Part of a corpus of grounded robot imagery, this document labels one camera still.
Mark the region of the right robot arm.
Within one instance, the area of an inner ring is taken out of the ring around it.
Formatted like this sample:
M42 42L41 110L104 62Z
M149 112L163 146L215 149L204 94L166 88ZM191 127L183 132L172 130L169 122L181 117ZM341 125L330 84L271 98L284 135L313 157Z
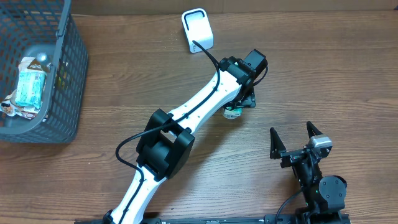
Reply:
M291 167L300 189L290 196L275 215L266 215L268 223L349 223L345 208L347 182L338 175L323 176L319 162L326 158L333 147L332 140L323 134L311 121L307 121L309 141L303 148L286 150L274 128L270 128L270 158L280 159L282 168ZM295 213L283 215L285 206L302 194L305 206Z

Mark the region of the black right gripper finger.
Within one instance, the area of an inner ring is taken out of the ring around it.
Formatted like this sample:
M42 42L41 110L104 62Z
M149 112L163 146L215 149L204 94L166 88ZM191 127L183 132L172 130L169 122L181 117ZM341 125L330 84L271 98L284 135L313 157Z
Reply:
M316 126L311 121L307 121L306 126L309 138L323 134L319 129L316 128Z
M270 158L280 159L282 157L282 153L286 152L286 148L282 140L280 139L277 131L274 128L270 128L270 137L271 137Z

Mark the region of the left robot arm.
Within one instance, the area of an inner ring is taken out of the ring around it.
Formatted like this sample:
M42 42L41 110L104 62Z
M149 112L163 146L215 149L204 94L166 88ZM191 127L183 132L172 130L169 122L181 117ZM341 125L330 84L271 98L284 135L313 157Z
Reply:
M183 105L166 113L155 111L142 133L122 141L116 154L128 142L138 139L137 163L122 160L135 169L134 178L121 203L108 211L102 223L140 223L150 200L160 185L171 179L186 163L195 133L218 110L235 119L245 108L256 105L254 86L257 77L268 69L266 56L252 50L244 59L229 57L217 62L212 79Z

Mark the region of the green lid jar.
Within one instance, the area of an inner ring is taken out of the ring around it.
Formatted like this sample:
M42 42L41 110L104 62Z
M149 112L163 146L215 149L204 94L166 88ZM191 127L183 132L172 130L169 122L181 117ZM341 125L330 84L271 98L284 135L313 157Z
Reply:
M224 107L222 110L222 115L227 119L236 119L240 117L242 113L243 113L242 108L232 109L232 107Z

